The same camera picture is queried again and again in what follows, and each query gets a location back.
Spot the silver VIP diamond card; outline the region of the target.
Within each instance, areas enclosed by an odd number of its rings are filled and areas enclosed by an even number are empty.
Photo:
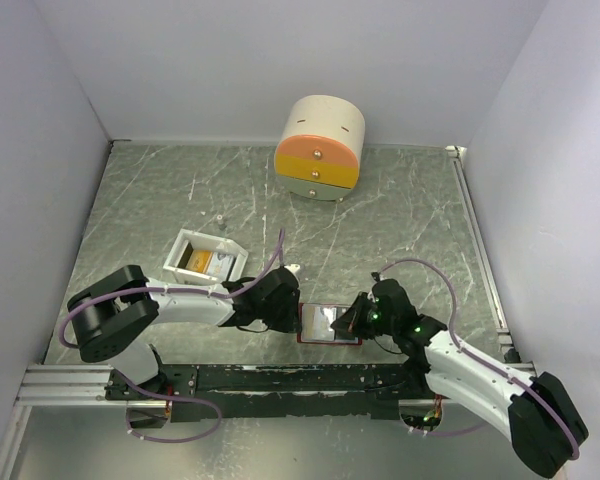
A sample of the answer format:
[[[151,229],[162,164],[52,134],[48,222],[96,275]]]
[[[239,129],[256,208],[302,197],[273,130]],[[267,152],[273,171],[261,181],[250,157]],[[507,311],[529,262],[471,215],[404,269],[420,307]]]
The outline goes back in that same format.
[[[330,324],[337,318],[335,306],[304,305],[302,308],[301,339],[306,342],[332,342],[335,331]]]

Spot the red card holder wallet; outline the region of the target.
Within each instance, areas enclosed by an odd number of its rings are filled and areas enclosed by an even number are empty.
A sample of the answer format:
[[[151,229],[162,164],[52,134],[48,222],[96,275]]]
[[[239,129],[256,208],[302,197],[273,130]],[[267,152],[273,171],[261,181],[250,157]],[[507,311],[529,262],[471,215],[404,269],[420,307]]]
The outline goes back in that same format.
[[[350,333],[338,333],[331,324],[348,307],[335,304],[301,303],[299,307],[300,332],[297,342],[314,345],[361,345],[362,340]]]

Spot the white card tray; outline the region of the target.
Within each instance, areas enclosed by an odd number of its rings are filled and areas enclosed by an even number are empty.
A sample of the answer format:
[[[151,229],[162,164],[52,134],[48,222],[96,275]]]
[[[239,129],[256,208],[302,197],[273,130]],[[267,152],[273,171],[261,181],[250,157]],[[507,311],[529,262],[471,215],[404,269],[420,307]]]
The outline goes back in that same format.
[[[234,240],[181,229],[163,270],[180,284],[208,286],[241,278],[248,258]]]

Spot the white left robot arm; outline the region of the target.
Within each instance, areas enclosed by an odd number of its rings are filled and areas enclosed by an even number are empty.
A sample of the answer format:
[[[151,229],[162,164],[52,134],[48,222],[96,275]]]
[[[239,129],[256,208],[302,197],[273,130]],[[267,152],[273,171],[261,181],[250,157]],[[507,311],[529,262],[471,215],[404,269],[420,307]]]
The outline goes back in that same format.
[[[287,264],[255,278],[204,287],[151,279],[140,266],[128,265],[68,301],[59,337],[83,362],[112,366],[142,398],[153,399],[164,392],[167,375],[154,349],[139,340],[149,326],[197,323],[246,330],[259,321],[266,331],[294,333],[300,270]]]

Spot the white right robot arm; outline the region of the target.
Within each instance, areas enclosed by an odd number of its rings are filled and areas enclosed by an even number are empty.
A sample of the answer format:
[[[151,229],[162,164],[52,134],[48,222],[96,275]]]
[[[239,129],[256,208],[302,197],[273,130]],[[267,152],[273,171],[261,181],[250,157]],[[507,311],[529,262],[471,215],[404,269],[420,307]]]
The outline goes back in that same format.
[[[434,392],[462,405],[503,434],[539,476],[552,478],[578,459],[589,436],[558,377],[490,358],[455,336],[450,324],[418,312],[394,279],[360,293],[331,327],[364,340],[389,336],[407,357],[404,384],[411,395]]]

